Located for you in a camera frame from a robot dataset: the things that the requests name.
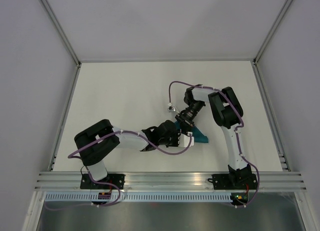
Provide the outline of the teal cloth napkin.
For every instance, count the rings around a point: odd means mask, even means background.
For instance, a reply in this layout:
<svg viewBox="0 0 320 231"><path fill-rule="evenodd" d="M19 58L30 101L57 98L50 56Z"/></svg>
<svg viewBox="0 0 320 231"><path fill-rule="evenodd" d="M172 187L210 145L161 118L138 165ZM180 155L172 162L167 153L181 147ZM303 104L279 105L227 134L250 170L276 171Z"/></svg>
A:
<svg viewBox="0 0 320 231"><path fill-rule="evenodd" d="M191 128L192 136L194 137L194 142L195 143L203 143L203 144L208 144L209 143L209 138L204 135L196 126L193 126Z"/></svg>

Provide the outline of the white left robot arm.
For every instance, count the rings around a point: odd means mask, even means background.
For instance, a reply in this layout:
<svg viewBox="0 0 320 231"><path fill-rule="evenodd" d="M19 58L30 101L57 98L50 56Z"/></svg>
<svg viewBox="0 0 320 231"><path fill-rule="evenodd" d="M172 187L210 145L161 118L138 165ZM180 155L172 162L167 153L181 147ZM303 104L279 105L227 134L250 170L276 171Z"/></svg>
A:
<svg viewBox="0 0 320 231"><path fill-rule="evenodd" d="M121 131L103 119L74 137L83 165L91 174L91 182L98 189L109 184L109 176L103 159L114 149L134 149L149 152L157 147L178 147L181 133L174 122L166 120L159 126L139 130L136 134Z"/></svg>

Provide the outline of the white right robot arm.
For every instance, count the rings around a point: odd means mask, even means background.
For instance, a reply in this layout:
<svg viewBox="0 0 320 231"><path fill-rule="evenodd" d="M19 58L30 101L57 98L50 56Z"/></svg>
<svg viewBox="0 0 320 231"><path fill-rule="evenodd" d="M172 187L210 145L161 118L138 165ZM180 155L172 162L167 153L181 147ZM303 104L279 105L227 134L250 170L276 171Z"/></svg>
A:
<svg viewBox="0 0 320 231"><path fill-rule="evenodd" d="M184 102L187 107L175 116L184 134L192 131L195 126L194 119L200 110L206 104L210 105L213 120L221 127L224 134L228 150L229 172L234 172L229 174L228 183L235 189L241 188L247 178L240 170L246 168L247 163L241 156L241 134L237 129L243 126L244 112L234 90L229 86L215 89L198 84L186 89Z"/></svg>

